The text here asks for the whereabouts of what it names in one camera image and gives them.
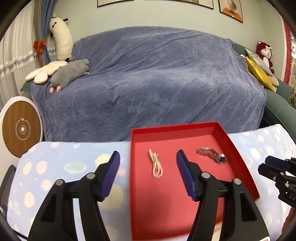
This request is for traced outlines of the silver blue-dial wristwatch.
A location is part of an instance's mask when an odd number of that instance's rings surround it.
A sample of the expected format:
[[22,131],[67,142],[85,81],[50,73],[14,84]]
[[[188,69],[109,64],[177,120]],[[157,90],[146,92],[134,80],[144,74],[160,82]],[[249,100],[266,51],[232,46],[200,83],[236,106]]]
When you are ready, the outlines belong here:
[[219,154],[214,149],[210,147],[202,147],[197,149],[196,153],[201,156],[206,156],[218,164],[223,164],[227,161],[227,157],[224,154]]

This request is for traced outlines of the blue planet pattern tablecloth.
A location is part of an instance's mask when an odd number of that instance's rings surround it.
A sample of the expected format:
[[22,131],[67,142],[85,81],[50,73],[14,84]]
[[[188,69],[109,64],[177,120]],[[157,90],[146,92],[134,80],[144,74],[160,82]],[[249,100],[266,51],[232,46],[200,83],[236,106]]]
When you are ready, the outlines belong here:
[[[288,215],[289,206],[278,198],[275,183],[261,176],[258,166],[268,156],[295,156],[295,142],[280,125],[232,133],[231,141],[242,155],[260,199],[256,202],[270,238],[276,240]],[[66,143],[41,142],[24,154],[16,168],[8,200],[8,223],[27,237],[44,199],[52,189],[65,189],[109,161],[114,151],[120,165],[110,194],[99,209],[111,240],[131,240],[130,224],[130,142]]]

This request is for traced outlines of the cream plush under pillows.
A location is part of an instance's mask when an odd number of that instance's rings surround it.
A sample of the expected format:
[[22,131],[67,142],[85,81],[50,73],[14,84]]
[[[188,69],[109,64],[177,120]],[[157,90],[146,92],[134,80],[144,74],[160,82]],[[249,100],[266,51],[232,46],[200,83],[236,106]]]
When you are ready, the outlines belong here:
[[274,87],[278,87],[280,85],[278,79],[275,76],[268,76],[268,77]]

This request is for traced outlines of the gold satin pillow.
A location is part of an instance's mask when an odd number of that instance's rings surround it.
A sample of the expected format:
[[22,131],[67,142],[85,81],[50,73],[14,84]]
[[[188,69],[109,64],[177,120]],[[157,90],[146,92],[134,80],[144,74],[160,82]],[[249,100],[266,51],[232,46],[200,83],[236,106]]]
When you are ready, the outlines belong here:
[[264,70],[259,67],[253,60],[251,60],[249,57],[246,57],[246,63],[248,65],[248,68],[251,70],[252,74],[256,77],[256,79],[259,81],[261,85],[263,85],[265,88],[276,92],[276,88],[273,86],[270,78],[267,76],[267,74],[264,72]]

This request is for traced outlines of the round wooden white appliance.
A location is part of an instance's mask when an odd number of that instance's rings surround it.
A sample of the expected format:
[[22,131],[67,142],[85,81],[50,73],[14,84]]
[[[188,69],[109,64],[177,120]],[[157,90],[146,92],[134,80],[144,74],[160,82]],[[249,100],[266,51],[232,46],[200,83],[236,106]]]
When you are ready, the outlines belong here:
[[9,99],[1,110],[1,164],[16,166],[32,146],[43,139],[43,124],[37,106],[24,96]]

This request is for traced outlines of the grey-green pillow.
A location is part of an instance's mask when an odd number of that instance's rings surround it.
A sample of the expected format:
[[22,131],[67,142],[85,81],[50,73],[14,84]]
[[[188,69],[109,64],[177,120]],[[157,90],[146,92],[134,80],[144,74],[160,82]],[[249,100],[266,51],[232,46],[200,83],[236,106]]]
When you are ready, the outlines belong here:
[[245,52],[247,53],[248,57],[254,61],[259,67],[261,67],[266,74],[272,76],[272,72],[269,69],[269,67],[264,63],[264,61],[260,58],[259,55],[257,55],[256,53],[254,53],[253,51],[251,51],[250,49],[244,48]]

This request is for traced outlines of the cream flower cushion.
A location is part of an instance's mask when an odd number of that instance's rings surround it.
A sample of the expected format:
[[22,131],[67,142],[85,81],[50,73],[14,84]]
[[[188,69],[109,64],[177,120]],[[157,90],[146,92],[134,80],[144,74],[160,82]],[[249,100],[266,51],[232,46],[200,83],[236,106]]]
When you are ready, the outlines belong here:
[[53,61],[47,65],[44,65],[41,68],[34,70],[33,72],[29,73],[25,80],[27,82],[33,80],[35,84],[43,84],[45,83],[49,76],[52,76],[57,70],[63,66],[67,65],[66,61]]

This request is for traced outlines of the grey plush mole toy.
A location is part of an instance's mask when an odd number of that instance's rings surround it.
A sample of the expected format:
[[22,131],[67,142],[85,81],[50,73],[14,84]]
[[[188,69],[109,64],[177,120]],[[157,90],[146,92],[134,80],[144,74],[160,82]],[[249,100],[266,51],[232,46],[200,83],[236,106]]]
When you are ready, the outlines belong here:
[[49,92],[53,93],[55,90],[56,92],[60,92],[63,88],[65,88],[74,80],[82,76],[89,75],[88,64],[88,59],[82,59],[70,62],[58,69],[57,72],[54,73],[50,79]]

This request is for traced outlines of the white sheer curtain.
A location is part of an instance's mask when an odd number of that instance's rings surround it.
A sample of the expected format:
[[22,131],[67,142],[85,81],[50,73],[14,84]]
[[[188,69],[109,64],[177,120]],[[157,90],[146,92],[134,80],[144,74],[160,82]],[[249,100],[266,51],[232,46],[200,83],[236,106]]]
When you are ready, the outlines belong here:
[[33,49],[34,3],[28,3],[16,16],[1,40],[1,108],[11,97],[25,95],[25,77],[36,69]]

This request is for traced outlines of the red ribbon bow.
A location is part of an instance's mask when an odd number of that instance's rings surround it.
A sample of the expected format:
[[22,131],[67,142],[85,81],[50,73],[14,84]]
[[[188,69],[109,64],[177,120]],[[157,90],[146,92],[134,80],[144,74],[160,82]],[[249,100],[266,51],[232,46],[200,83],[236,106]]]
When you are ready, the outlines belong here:
[[39,60],[43,55],[45,45],[46,45],[46,39],[42,39],[40,42],[34,41],[33,48],[35,49],[37,60]]

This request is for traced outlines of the cream long plush toy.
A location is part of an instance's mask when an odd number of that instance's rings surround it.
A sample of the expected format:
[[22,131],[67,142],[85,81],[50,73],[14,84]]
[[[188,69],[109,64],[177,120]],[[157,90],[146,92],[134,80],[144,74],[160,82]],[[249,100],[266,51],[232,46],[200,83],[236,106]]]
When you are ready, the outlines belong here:
[[54,38],[56,44],[56,60],[70,61],[72,59],[73,38],[67,25],[67,18],[61,19],[53,16],[50,19],[50,37]]

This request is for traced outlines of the blue curtain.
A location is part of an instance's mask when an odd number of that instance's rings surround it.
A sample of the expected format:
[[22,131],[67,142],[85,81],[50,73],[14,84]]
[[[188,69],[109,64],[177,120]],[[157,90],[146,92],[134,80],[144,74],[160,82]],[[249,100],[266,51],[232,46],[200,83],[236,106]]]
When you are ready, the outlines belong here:
[[[41,1],[41,36],[42,40],[47,38],[50,20],[53,15],[53,10],[56,4],[56,0],[42,0]],[[43,47],[43,60],[44,64],[51,62],[51,57],[46,45]]]

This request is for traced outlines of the red fringed wall hanging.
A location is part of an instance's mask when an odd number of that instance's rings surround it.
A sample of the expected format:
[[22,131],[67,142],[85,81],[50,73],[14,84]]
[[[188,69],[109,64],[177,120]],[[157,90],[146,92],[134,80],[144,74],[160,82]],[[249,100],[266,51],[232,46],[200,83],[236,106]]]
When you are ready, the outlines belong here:
[[285,77],[284,83],[289,84],[290,76],[292,72],[292,35],[288,24],[283,21],[285,28],[285,38],[286,38],[286,66],[285,66]]

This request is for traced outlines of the framed wall picture middle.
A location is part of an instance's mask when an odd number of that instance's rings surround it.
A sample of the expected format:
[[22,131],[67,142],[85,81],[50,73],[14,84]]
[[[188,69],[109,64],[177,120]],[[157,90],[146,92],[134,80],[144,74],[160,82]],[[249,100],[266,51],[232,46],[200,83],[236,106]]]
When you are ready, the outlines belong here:
[[209,9],[214,9],[214,4],[212,0],[180,0],[186,3],[197,4]]

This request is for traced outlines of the framed wall picture left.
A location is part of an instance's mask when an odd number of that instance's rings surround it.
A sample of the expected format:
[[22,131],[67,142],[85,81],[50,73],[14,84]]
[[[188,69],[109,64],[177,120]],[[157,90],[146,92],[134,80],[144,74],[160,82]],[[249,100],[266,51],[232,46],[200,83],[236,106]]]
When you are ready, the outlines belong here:
[[125,1],[133,1],[133,0],[97,0],[97,7],[106,6],[109,4],[121,3]]

